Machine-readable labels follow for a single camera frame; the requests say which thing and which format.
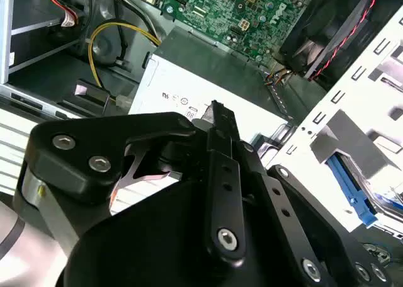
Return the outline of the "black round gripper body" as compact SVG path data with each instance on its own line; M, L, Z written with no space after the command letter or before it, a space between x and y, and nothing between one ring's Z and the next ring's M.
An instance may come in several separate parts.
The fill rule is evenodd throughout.
M231 268L203 243L205 191L180 183L87 231L64 270L65 286L297 286L279 238L254 200L242 201L247 251Z

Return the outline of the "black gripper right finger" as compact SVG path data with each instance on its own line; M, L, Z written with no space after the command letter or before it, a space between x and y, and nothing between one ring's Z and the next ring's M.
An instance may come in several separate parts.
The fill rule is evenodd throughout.
M392 286L377 259L290 171L263 167L231 110L224 119L238 166L238 246L245 253L227 286Z

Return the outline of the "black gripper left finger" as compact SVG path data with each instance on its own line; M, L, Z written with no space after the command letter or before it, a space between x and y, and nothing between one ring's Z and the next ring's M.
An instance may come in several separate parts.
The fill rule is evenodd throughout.
M49 121L29 137L23 195L70 257L99 223L180 183L205 191L203 243L224 265L240 265L237 162L223 104L206 130L174 112Z

